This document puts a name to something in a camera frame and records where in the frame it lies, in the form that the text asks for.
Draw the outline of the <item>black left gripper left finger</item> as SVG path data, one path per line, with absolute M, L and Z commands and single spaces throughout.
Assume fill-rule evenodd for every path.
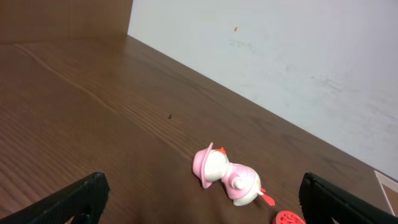
M 97 224 L 109 196 L 102 172 L 94 172 L 32 205 L 1 219 L 1 224 Z

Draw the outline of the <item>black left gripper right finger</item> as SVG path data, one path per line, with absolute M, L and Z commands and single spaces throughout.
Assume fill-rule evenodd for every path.
M 298 198 L 308 224 L 397 224 L 397 217 L 311 172 L 304 174 Z

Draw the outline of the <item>orange round disc toy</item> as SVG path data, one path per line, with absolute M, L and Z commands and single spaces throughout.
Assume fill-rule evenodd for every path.
M 296 213 L 283 210 L 280 211 L 272 221 L 272 224 L 306 224 Z

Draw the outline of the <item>pink white duck toy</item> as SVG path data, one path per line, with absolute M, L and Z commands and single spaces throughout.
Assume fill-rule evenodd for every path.
M 213 143 L 195 154 L 192 171 L 204 189 L 213 182 L 221 181 L 235 206 L 247 205 L 257 197 L 275 206 L 275 200 L 262 188 L 259 174 L 251 167 L 230 162 L 226 151 L 223 148 L 213 149 Z

